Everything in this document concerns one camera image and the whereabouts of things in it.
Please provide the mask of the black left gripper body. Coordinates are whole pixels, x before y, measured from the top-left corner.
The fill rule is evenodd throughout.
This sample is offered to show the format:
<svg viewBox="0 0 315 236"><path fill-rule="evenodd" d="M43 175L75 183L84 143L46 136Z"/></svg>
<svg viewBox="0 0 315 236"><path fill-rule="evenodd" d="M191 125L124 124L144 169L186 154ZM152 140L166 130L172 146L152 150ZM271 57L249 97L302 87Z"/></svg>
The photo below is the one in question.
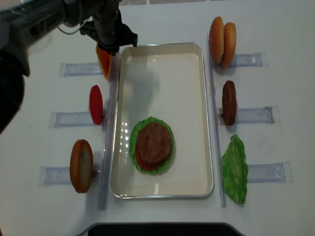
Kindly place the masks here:
<svg viewBox="0 0 315 236"><path fill-rule="evenodd" d="M87 35L98 47L110 55L115 55L121 46L137 46L138 35L122 23L118 0L105 0L92 20L80 29L81 35Z"/></svg>

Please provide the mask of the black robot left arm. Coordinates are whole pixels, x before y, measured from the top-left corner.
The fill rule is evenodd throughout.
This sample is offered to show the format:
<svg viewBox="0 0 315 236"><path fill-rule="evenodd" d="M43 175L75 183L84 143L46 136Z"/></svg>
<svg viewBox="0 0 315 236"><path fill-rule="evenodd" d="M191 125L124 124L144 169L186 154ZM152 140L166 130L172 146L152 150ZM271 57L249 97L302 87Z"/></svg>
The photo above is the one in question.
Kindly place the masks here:
<svg viewBox="0 0 315 236"><path fill-rule="evenodd" d="M80 33L112 55L138 42L122 23L117 0L31 0L0 12L0 129L12 121L30 75L28 49L59 25L80 25Z"/></svg>

